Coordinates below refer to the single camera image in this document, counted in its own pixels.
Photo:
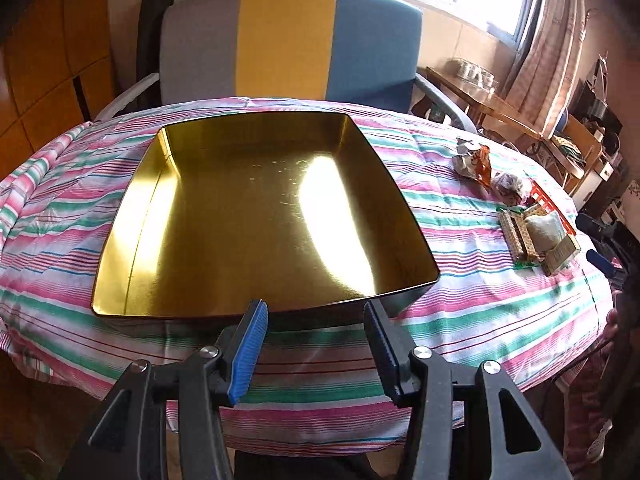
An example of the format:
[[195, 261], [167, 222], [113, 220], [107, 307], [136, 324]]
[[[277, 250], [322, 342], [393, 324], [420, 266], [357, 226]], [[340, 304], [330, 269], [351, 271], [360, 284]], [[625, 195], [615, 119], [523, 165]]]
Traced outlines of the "crumpled snack wrapper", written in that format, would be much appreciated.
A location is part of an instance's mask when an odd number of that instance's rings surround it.
[[472, 179], [485, 188], [490, 188], [491, 162], [490, 149], [487, 145], [458, 139], [452, 166], [459, 176]]

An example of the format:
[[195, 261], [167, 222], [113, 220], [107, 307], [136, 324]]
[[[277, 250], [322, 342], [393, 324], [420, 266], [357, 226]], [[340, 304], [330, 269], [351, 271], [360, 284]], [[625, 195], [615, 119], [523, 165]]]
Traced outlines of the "beige curtain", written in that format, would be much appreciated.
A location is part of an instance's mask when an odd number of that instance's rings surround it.
[[586, 33], [586, 0], [533, 0], [506, 81], [506, 102], [543, 138], [567, 106]]

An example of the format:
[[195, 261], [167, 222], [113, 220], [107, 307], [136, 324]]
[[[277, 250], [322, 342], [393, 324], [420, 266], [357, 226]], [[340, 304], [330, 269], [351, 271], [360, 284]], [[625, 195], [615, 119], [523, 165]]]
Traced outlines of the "gold metal tray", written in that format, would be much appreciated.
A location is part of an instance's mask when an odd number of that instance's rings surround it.
[[264, 300], [281, 324], [396, 316], [439, 278], [363, 130], [330, 112], [254, 112], [161, 128], [126, 187], [93, 312], [111, 322], [218, 322]]

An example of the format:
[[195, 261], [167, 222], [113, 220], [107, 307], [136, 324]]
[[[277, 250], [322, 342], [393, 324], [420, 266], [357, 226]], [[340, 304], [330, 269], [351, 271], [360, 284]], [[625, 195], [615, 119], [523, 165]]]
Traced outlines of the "patterned green packet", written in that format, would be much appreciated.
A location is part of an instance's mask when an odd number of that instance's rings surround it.
[[580, 253], [580, 246], [576, 235], [567, 234], [555, 248], [538, 254], [529, 237], [525, 219], [531, 214], [548, 214], [539, 204], [528, 208], [506, 207], [498, 208], [500, 228], [509, 252], [516, 266], [532, 268], [538, 266], [547, 276], [565, 269]]

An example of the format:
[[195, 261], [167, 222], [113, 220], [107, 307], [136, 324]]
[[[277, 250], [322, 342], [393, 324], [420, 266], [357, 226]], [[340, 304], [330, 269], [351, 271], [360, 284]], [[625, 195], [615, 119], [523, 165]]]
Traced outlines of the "wooden side table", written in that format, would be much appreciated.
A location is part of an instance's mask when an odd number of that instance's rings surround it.
[[444, 86], [469, 107], [468, 115], [474, 125], [480, 127], [486, 116], [492, 117], [526, 134], [541, 140], [542, 135], [520, 112], [495, 93], [477, 87], [476, 84], [454, 75], [448, 75], [431, 67], [424, 68], [427, 79], [433, 84]]

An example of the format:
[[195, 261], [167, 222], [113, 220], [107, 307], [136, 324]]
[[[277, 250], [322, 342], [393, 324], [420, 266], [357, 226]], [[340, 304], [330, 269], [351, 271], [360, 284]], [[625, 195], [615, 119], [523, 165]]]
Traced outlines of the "orange plastic comb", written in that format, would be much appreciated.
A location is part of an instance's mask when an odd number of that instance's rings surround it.
[[535, 180], [532, 181], [532, 192], [530, 192], [530, 197], [537, 204], [539, 204], [545, 212], [548, 212], [548, 214], [552, 214], [552, 212], [555, 212], [558, 215], [560, 222], [567, 234], [576, 234], [574, 226], [570, 224], [570, 222], [562, 213], [562, 210], [558, 206], [556, 206], [555, 203], [553, 203], [553, 200], [550, 198], [550, 196], [546, 192], [544, 192], [542, 187]]

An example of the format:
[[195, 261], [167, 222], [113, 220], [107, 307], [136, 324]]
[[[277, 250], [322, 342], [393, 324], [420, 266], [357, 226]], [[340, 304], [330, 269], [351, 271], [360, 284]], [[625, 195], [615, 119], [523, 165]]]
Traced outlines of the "white cloth pouch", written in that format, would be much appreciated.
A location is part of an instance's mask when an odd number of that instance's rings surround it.
[[555, 248], [566, 235], [556, 212], [531, 214], [525, 219], [525, 224], [538, 254], [544, 254]]

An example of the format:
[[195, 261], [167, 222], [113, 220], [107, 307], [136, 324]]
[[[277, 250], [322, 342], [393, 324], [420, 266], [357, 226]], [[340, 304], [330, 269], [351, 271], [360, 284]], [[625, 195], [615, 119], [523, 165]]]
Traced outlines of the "cluttered wooden shelf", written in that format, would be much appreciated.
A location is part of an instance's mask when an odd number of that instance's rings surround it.
[[609, 93], [608, 56], [603, 53], [578, 81], [550, 139], [561, 158], [577, 168], [558, 168], [565, 192], [578, 211], [596, 217], [622, 196], [629, 172], [622, 149], [625, 123], [612, 109]]

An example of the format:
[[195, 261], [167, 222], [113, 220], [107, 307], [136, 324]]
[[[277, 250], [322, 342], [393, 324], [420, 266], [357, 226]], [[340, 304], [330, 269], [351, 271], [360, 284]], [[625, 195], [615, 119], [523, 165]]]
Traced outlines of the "grey yellow blue chair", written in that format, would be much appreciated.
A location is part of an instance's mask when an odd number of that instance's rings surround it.
[[465, 112], [418, 72], [423, 14], [398, 0], [141, 0], [138, 80], [96, 116], [149, 88], [146, 107], [227, 96], [408, 113], [420, 91], [458, 129]]

